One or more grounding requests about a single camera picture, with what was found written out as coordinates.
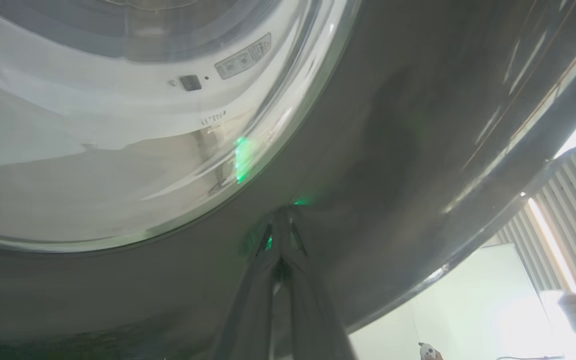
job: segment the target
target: sticker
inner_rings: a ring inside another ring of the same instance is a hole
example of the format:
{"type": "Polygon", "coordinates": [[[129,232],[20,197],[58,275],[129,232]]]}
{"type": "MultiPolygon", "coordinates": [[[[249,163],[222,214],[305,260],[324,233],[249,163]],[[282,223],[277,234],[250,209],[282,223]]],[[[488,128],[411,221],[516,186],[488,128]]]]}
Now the sticker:
{"type": "Polygon", "coordinates": [[[264,37],[255,41],[252,45],[244,48],[242,51],[227,57],[214,64],[221,79],[228,79],[242,71],[246,71],[261,60],[264,55],[270,51],[270,32],[264,37]]]}
{"type": "Polygon", "coordinates": [[[208,126],[211,123],[217,123],[217,121],[222,120],[222,117],[226,115],[226,110],[219,112],[217,114],[213,114],[213,116],[208,116],[202,119],[199,119],[199,123],[203,126],[208,126]]]}

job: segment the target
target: warning label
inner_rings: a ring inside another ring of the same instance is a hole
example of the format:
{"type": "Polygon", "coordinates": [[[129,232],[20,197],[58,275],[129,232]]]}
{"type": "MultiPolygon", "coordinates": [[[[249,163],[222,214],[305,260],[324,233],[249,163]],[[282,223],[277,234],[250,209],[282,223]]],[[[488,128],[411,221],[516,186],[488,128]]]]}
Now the warning label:
{"type": "Polygon", "coordinates": [[[217,68],[221,79],[226,80],[252,68],[254,64],[258,63],[270,51],[270,43],[270,32],[268,32],[268,34],[265,34],[265,36],[247,48],[214,64],[214,67],[217,68]]]}

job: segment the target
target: hand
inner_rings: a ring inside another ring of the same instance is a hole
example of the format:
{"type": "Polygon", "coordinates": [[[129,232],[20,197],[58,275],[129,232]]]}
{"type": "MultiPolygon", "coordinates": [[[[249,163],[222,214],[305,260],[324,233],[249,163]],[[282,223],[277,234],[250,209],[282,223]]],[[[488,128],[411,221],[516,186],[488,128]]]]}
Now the hand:
{"type": "Polygon", "coordinates": [[[423,356],[424,360],[444,360],[444,357],[442,356],[442,353],[440,353],[440,352],[437,351],[436,349],[435,349],[434,352],[436,353],[436,357],[435,357],[434,359],[433,359],[433,357],[430,356],[430,355],[424,355],[424,356],[423,356]]]}

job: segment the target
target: vertical blinds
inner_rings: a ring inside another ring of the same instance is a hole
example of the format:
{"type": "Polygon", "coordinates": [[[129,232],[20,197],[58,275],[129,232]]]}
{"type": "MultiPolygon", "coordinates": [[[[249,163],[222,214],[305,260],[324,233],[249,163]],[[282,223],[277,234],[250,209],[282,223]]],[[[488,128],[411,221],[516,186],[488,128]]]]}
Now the vertical blinds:
{"type": "MultiPolygon", "coordinates": [[[[533,199],[576,282],[576,150],[567,152],[553,166],[551,176],[533,199]]],[[[535,289],[565,288],[562,269],[528,205],[496,235],[504,243],[514,243],[535,289]]]]}

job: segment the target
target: washing machine door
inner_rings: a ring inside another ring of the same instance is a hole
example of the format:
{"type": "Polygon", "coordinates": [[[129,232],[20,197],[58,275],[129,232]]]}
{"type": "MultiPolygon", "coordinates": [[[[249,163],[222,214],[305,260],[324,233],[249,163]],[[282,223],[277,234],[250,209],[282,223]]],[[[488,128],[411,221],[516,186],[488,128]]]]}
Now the washing machine door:
{"type": "Polygon", "coordinates": [[[576,1],[0,1],[0,354],[205,358],[286,206],[358,330],[575,128],[576,1]]]}

